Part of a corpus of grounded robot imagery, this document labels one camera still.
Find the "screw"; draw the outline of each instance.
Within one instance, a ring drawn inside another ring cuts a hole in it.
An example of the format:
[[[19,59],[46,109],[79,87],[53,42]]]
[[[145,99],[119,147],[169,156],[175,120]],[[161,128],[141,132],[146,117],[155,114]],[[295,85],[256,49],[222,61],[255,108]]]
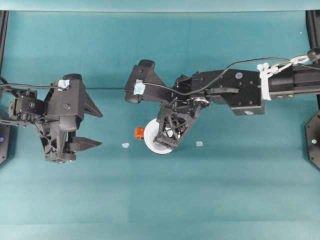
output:
[[[34,101],[29,102],[29,107],[34,109],[36,107],[36,103]]]
[[[235,74],[235,78],[236,78],[236,79],[242,79],[243,76],[244,76],[244,75],[243,75],[242,72],[237,72],[237,73]]]

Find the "orange object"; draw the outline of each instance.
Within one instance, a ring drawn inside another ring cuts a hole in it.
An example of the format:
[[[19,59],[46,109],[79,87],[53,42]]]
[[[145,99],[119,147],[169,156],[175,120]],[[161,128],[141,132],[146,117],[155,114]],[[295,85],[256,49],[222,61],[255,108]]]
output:
[[[144,139],[145,128],[144,127],[136,127],[134,130],[134,137],[139,140]]]

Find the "teal surface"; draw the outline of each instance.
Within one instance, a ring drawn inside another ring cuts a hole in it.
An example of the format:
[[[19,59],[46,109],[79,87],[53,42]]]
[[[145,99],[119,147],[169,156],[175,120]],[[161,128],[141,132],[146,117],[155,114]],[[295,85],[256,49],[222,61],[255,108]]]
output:
[[[10,82],[47,84],[77,72],[88,87],[123,86],[140,58],[155,60],[172,84],[181,73],[309,47],[304,12],[12,12],[7,37]],[[320,171],[304,137],[314,96],[273,100],[261,116],[212,104],[163,156],[133,137],[157,116],[158,103],[129,104],[121,90],[88,92],[105,117],[86,116],[78,135],[103,145],[76,162],[46,162],[34,129],[14,131],[0,166],[0,239],[319,239]]]
[[[304,11],[11,12],[2,75],[46,84],[81,73],[87,87],[123,87],[133,65],[151,59],[172,85],[182,73],[250,58],[291,58],[308,49]]]
[[[1,10],[63,12],[252,12],[320,9],[318,0],[1,0]]]

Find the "cable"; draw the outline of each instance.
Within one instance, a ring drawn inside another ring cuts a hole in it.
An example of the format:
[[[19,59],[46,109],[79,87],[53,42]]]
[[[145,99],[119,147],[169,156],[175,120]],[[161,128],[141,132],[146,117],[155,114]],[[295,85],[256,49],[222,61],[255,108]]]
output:
[[[124,87],[87,87],[87,90],[124,90]]]
[[[310,66],[310,65],[306,65],[306,64],[302,64],[302,63],[298,63],[297,65],[303,66],[307,69],[314,69],[314,70],[320,71],[320,67]]]
[[[286,58],[282,58],[282,57],[261,57],[261,58],[254,58],[254,59],[249,59],[249,60],[243,60],[243,61],[236,61],[234,63],[231,63],[229,66],[227,66],[218,76],[216,76],[214,79],[212,79],[208,84],[206,84],[205,86],[197,89],[197,90],[193,90],[190,92],[180,92],[177,91],[175,89],[172,89],[170,87],[167,86],[162,86],[159,84],[155,84],[155,83],[149,83],[149,82],[143,82],[144,85],[150,85],[150,86],[154,86],[154,87],[159,87],[159,88],[163,88],[163,89],[167,89],[173,93],[179,94],[181,96],[188,96],[191,94],[196,94],[198,92],[204,91],[206,90],[208,87],[210,87],[210,85],[212,85],[215,81],[217,81],[218,79],[220,79],[223,75],[225,75],[225,73],[232,67],[235,65],[239,65],[239,64],[246,64],[246,63],[253,63],[253,62],[258,62],[258,61],[263,61],[263,60],[276,60],[276,61],[285,61],[288,62],[289,60]]]
[[[1,87],[24,87],[24,88],[31,88],[31,89],[59,89],[59,90],[66,90],[63,87],[59,86],[37,86],[37,85],[30,85],[30,84],[22,84],[22,83],[6,83],[0,84]]]

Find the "bolt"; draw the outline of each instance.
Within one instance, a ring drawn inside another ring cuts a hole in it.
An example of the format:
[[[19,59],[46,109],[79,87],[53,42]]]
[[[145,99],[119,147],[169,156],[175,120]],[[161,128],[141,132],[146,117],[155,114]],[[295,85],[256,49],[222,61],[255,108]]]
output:
[[[244,76],[244,75],[243,75],[242,72],[237,72],[237,73],[235,74],[235,78],[236,78],[236,79],[242,79],[243,76]]]

